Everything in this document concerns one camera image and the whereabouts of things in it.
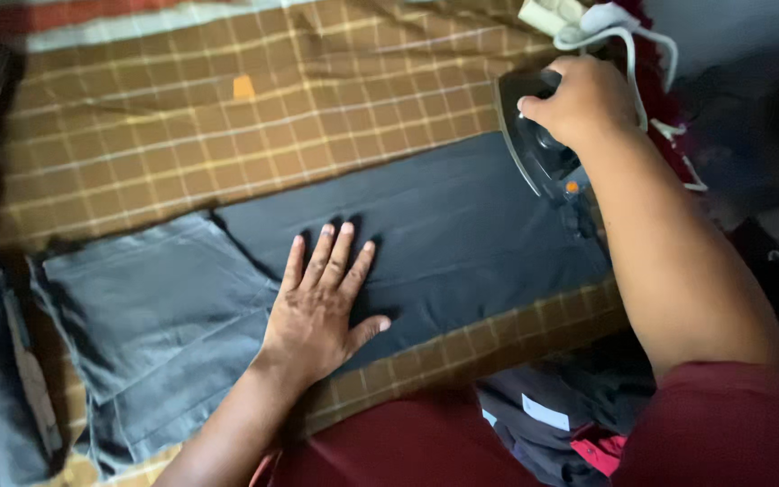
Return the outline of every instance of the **maroon sleeve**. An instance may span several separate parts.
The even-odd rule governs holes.
[[[779,485],[779,372],[737,362],[670,372],[613,485]]]

